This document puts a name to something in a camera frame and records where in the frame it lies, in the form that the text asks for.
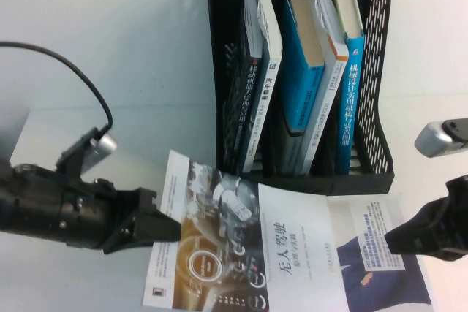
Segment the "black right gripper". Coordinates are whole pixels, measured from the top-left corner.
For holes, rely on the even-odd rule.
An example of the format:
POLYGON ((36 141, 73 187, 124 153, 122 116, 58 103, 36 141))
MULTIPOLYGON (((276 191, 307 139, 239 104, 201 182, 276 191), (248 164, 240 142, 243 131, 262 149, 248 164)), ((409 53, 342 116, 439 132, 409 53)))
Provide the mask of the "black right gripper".
POLYGON ((386 234, 392 254, 431 254, 444 261, 467 255, 467 176, 446 183, 448 195, 425 204, 386 234))

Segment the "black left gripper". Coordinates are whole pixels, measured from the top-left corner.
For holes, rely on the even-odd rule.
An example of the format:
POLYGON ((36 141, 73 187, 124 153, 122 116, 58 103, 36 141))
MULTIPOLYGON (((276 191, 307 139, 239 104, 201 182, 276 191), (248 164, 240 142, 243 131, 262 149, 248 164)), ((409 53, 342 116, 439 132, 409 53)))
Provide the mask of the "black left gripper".
POLYGON ((33 164, 18 165, 16 180, 19 235, 105 254, 181 239, 180 222, 158 210, 139 213, 148 189, 118 190, 102 178, 87 183, 33 164))

